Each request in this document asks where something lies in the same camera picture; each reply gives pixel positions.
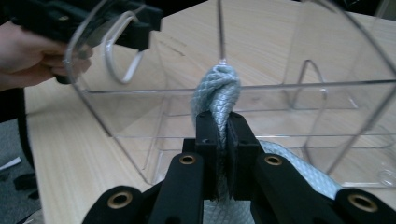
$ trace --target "finger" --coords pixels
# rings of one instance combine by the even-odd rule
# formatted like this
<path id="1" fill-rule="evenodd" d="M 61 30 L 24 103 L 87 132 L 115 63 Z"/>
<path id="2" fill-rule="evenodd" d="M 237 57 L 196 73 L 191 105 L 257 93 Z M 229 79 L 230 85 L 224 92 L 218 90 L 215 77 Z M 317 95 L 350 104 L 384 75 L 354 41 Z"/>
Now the finger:
<path id="1" fill-rule="evenodd" d="M 53 78 L 50 68 L 41 64 L 11 74 L 13 85 L 23 88 L 35 86 L 43 81 Z"/>
<path id="2" fill-rule="evenodd" d="M 10 21 L 5 23 L 5 26 L 9 26 L 9 29 L 13 30 L 13 36 L 26 49 L 49 54 L 63 54 L 66 51 L 67 45 L 65 43 L 38 35 L 20 26 L 16 26 Z"/>
<path id="3" fill-rule="evenodd" d="M 40 63 L 48 67 L 64 67 L 63 59 L 61 55 L 45 55 Z"/>
<path id="4" fill-rule="evenodd" d="M 88 45 L 84 45 L 78 50 L 78 57 L 80 59 L 89 59 L 93 55 L 93 50 Z"/>
<path id="5" fill-rule="evenodd" d="M 90 60 L 77 60 L 73 64 L 73 73 L 74 74 L 83 74 L 85 73 L 91 66 Z M 52 67 L 50 69 L 51 73 L 54 75 L 66 76 L 67 70 L 65 67 Z"/>

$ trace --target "black clamp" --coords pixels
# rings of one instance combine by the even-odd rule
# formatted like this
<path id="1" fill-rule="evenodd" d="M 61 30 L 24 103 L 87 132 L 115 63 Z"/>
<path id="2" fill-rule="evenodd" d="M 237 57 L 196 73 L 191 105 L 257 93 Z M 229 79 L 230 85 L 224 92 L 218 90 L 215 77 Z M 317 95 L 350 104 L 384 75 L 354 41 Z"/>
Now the black clamp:
<path id="1" fill-rule="evenodd" d="M 396 212 L 360 189 L 331 200 L 312 189 L 285 158 L 264 153 L 246 120 L 231 113 L 226 159 L 219 157 L 217 126 L 197 117 L 196 138 L 185 139 L 164 181 L 145 192 L 119 186 L 93 205 L 84 224 L 202 223 L 204 200 L 216 200 L 219 162 L 225 162 L 230 197 L 251 201 L 255 223 L 394 223 Z"/>
<path id="2" fill-rule="evenodd" d="M 68 43 L 99 1 L 74 0 L 6 0 L 5 12 L 11 21 L 47 38 Z M 101 25 L 118 17 L 121 13 L 139 9 L 137 20 L 128 24 L 122 32 L 117 45 L 130 49 L 149 49 L 149 33 L 161 30 L 163 12 L 136 0 L 108 1 L 98 11 L 87 29 L 96 32 L 97 38 L 87 43 L 95 47 L 101 43 L 101 37 L 107 30 L 100 30 Z M 68 77 L 56 76 L 61 84 L 70 84 Z"/>
<path id="3" fill-rule="evenodd" d="M 38 188 L 37 188 L 37 181 L 35 178 L 35 174 L 25 174 L 20 175 L 14 179 L 14 186 L 15 190 L 31 190 L 32 192 L 29 193 L 28 198 L 30 199 L 38 199 Z"/>

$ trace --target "human hand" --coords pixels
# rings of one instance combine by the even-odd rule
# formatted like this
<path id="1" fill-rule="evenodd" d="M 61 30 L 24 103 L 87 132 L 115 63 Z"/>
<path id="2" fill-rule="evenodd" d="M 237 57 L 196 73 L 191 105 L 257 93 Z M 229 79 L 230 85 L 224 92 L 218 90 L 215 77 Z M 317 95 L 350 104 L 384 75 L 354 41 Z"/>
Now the human hand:
<path id="1" fill-rule="evenodd" d="M 66 44 L 53 41 L 8 21 L 0 26 L 0 91 L 37 85 L 54 75 L 66 76 Z M 81 60 L 80 69 L 91 65 Z"/>

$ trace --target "floor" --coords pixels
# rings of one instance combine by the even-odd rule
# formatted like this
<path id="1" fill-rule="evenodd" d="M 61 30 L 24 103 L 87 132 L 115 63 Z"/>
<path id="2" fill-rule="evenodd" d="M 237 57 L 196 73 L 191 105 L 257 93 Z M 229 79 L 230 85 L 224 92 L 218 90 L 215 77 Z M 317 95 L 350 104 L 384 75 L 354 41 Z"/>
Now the floor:
<path id="1" fill-rule="evenodd" d="M 20 157 L 21 162 L 0 171 L 0 224 L 15 224 L 40 209 L 39 199 L 28 196 L 34 191 L 15 190 L 14 179 L 34 172 L 23 155 L 18 133 L 18 122 L 0 123 L 0 166 Z"/>

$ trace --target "light blue rope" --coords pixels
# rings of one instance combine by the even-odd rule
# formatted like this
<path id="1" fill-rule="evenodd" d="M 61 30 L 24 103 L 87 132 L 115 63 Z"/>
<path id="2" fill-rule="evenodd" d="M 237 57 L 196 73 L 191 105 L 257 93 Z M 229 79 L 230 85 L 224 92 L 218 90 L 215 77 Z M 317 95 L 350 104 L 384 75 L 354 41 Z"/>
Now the light blue rope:
<path id="1" fill-rule="evenodd" d="M 194 125 L 198 114 L 211 111 L 218 126 L 222 155 L 218 158 L 220 162 L 224 160 L 226 153 L 227 118 L 233 111 L 240 90 L 241 84 L 235 70 L 230 65 L 219 64 L 206 73 L 191 99 L 191 118 Z M 317 192 L 333 199 L 341 188 L 331 178 L 280 145 L 263 141 L 261 145 L 265 152 L 278 154 L 289 160 Z M 254 223 L 250 214 L 250 202 L 235 201 L 228 197 L 225 175 L 219 178 L 218 190 L 217 201 L 204 202 L 204 223 Z"/>

